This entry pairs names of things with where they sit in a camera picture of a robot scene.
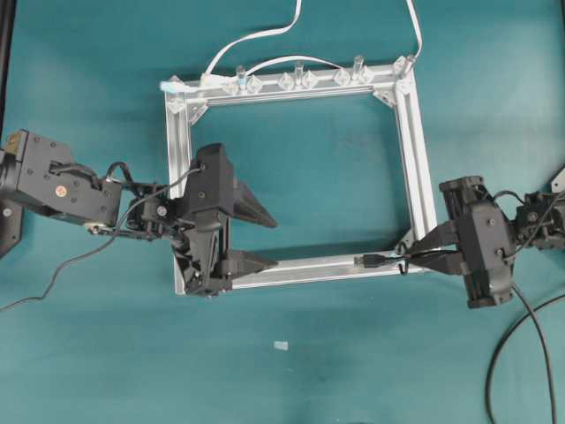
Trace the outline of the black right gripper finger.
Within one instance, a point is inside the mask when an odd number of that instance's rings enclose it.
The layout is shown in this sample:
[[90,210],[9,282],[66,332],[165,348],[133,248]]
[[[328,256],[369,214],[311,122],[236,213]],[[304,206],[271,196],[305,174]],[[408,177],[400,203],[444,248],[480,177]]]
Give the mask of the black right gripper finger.
[[424,252],[435,251],[444,246],[452,246],[458,242],[454,223],[442,223],[427,233],[422,239],[415,241],[404,254],[413,256]]
[[461,276],[463,274],[463,257],[458,252],[435,251],[430,254],[412,255],[408,262],[446,275]]

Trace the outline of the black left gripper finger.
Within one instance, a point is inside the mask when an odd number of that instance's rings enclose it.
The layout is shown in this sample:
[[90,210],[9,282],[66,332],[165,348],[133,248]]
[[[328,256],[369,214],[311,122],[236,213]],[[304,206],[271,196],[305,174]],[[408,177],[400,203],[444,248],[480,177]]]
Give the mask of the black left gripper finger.
[[275,228],[277,221],[255,197],[247,184],[237,177],[232,177],[231,182],[232,207],[230,218],[254,223],[267,228]]
[[251,252],[229,249],[221,260],[220,270],[223,276],[240,278],[272,269],[277,265],[278,261],[269,260]]

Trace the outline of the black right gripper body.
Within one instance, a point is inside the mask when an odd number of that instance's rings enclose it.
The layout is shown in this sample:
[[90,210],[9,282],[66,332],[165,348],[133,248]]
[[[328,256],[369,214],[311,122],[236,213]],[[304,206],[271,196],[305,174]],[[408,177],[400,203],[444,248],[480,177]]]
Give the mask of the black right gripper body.
[[449,220],[455,224],[462,253],[468,307],[495,307],[512,299],[513,266],[505,257],[515,252],[507,218],[480,176],[439,185]]

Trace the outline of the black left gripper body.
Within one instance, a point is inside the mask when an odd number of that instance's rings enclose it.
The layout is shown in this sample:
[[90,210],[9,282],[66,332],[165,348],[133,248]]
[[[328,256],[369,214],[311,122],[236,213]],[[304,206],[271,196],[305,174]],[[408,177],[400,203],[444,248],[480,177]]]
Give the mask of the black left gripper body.
[[201,148],[184,195],[175,200],[176,239],[171,241],[185,295],[216,296],[231,288],[237,267],[230,249],[234,170],[224,145]]

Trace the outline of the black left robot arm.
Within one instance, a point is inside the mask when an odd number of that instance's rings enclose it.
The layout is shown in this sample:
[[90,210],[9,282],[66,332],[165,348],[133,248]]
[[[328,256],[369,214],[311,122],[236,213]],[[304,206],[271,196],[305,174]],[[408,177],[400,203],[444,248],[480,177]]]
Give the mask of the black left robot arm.
[[201,148],[177,181],[158,185],[134,181],[123,162],[99,177],[65,144],[19,130],[1,148],[2,255],[20,242],[26,210],[111,239],[167,239],[188,295],[216,296],[277,264],[230,248],[231,219],[277,223],[237,179],[222,144]]

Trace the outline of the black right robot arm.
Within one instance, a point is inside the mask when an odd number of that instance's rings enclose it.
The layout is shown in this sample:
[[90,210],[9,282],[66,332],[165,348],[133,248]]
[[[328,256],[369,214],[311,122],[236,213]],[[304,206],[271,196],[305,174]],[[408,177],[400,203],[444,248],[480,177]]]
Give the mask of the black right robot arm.
[[511,300],[517,254],[564,247],[564,193],[529,193],[509,219],[479,176],[440,184],[449,220],[403,252],[409,264],[462,276],[470,308]]

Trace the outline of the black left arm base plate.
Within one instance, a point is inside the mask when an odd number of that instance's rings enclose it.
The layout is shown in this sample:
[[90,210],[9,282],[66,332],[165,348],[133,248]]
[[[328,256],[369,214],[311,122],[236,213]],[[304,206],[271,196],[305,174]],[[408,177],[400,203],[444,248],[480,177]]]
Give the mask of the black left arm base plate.
[[0,258],[4,258],[21,240],[24,213],[19,204],[5,199],[0,213]]

